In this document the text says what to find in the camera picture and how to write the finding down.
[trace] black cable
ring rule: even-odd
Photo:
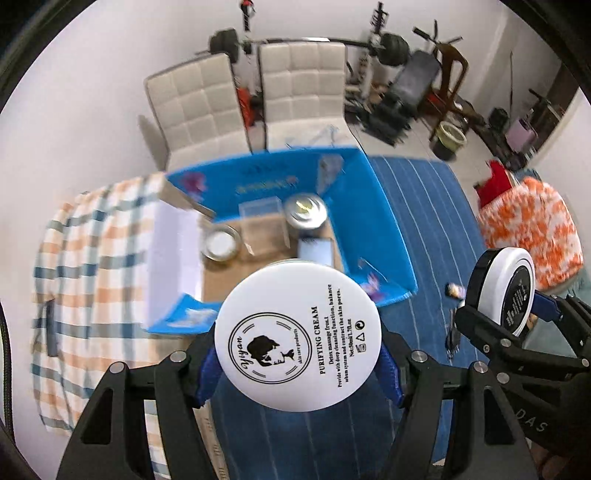
[[[12,423],[12,360],[8,324],[0,302],[0,333],[2,334],[2,351],[4,352],[4,423],[10,438],[14,442],[14,425]]]

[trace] chair backrest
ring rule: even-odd
[[[435,58],[439,56],[439,52],[441,52],[441,86],[439,87],[439,97],[444,102],[447,102],[447,100],[454,99],[456,97],[458,90],[462,86],[464,78],[466,77],[466,73],[468,73],[468,61],[453,45],[440,43],[436,45],[435,49],[433,50],[433,55]],[[456,80],[456,84],[453,86],[453,89],[450,92],[452,68],[455,62],[460,63],[462,70],[460,71],[460,75]]]
[[[250,153],[225,53],[157,73],[146,79],[145,88],[171,156],[182,152],[184,163],[191,164]]]
[[[260,46],[265,122],[343,115],[346,47],[334,42]]]
[[[417,50],[396,75],[388,88],[388,94],[400,100],[404,108],[413,115],[417,115],[419,104],[425,98],[440,70],[441,64],[433,55]]]

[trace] weight bench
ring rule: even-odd
[[[400,132],[418,117],[418,106],[441,70],[430,53],[417,50],[390,84],[383,100],[367,116],[367,133],[394,145]]]

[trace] metal tin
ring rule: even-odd
[[[328,218],[324,201],[312,193],[299,193],[285,201],[285,220],[292,236],[317,233]]]
[[[210,243],[216,235],[220,234],[225,234],[224,238],[221,238],[221,240],[227,242],[227,244],[220,246],[221,251],[217,251]],[[238,254],[241,243],[242,240],[240,239],[240,234],[238,234],[238,232],[231,226],[223,225],[221,223],[214,224],[205,233],[201,253],[214,262],[227,262]]]

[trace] silver jar lid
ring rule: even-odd
[[[217,223],[206,230],[201,252],[214,262],[226,262],[238,254],[241,243],[237,231],[229,225]]]
[[[285,201],[285,219],[298,230],[320,228],[328,218],[326,204],[318,195],[299,193]]]

